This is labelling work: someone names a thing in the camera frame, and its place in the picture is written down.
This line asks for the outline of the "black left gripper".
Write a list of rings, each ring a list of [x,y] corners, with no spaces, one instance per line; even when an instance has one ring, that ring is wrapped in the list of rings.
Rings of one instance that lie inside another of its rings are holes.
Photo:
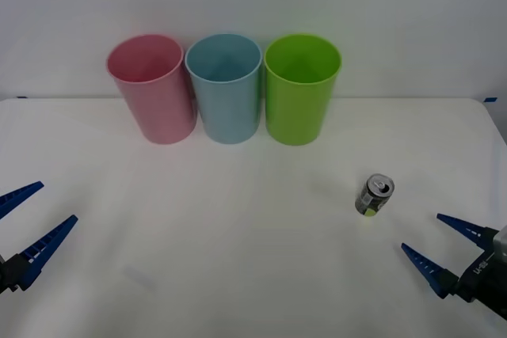
[[[43,187],[44,184],[37,181],[0,196],[0,218],[4,218]],[[1,257],[1,292],[7,289],[14,292],[18,288],[26,291],[30,288],[77,221],[77,216],[72,215],[22,252],[8,260]]]

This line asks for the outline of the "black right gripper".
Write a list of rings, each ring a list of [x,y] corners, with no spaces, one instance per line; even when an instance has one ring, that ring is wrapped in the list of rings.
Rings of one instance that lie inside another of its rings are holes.
[[[457,294],[465,302],[478,300],[505,320],[506,264],[497,260],[493,252],[489,252],[494,250],[493,239],[498,230],[441,213],[437,214],[436,218],[485,251],[467,268],[460,279],[406,243],[401,244],[402,251],[440,298]]]

